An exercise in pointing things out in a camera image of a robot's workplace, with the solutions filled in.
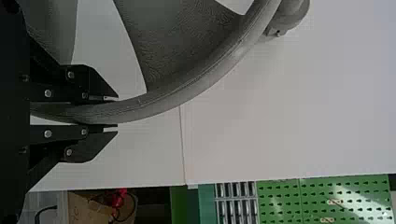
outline metal grate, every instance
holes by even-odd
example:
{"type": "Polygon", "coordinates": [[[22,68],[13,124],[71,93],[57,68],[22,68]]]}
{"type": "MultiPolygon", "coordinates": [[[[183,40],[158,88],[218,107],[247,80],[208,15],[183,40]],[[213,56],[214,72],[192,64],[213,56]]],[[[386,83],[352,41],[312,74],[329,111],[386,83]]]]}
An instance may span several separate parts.
{"type": "Polygon", "coordinates": [[[262,224],[394,224],[387,175],[262,181],[262,224]]]}
{"type": "Polygon", "coordinates": [[[219,224],[258,224],[255,182],[217,184],[215,201],[219,224]]]}

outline black metal bracket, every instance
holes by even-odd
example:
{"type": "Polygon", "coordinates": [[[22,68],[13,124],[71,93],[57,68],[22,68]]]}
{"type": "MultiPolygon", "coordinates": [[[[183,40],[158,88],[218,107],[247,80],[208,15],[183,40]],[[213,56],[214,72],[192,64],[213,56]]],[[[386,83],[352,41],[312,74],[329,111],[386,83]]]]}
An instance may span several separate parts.
{"type": "Polygon", "coordinates": [[[0,1],[0,28],[0,223],[16,223],[25,193],[56,164],[91,161],[117,134],[106,125],[30,125],[30,103],[105,104],[118,95],[93,68],[50,57],[14,0],[0,1]]]}

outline hole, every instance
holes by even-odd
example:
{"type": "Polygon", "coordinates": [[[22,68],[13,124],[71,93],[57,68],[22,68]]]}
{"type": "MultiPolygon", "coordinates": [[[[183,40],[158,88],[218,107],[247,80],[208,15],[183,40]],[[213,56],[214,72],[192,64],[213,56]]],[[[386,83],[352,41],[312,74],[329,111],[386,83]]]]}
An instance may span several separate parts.
{"type": "Polygon", "coordinates": [[[9,14],[17,14],[20,12],[20,5],[15,0],[2,0],[6,12],[9,14]]]}

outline green panel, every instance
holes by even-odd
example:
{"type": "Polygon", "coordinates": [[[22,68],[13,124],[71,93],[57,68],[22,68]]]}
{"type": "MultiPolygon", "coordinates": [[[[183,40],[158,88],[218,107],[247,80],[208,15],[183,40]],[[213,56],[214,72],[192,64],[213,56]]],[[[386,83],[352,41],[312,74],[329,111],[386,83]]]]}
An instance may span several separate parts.
{"type": "Polygon", "coordinates": [[[215,186],[200,185],[198,187],[198,194],[201,223],[216,224],[215,186]]]}
{"type": "Polygon", "coordinates": [[[305,224],[394,224],[387,175],[301,179],[305,224]]]}
{"type": "Polygon", "coordinates": [[[263,224],[303,223],[299,180],[257,183],[263,224]]]}

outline metal vent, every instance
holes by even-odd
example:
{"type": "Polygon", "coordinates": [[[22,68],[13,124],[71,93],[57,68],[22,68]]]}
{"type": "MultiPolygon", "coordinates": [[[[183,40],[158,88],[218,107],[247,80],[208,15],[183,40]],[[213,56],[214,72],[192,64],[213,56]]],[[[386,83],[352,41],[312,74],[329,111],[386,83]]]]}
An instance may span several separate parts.
{"type": "Polygon", "coordinates": [[[217,184],[215,201],[219,224],[259,224],[255,182],[217,184]]]}

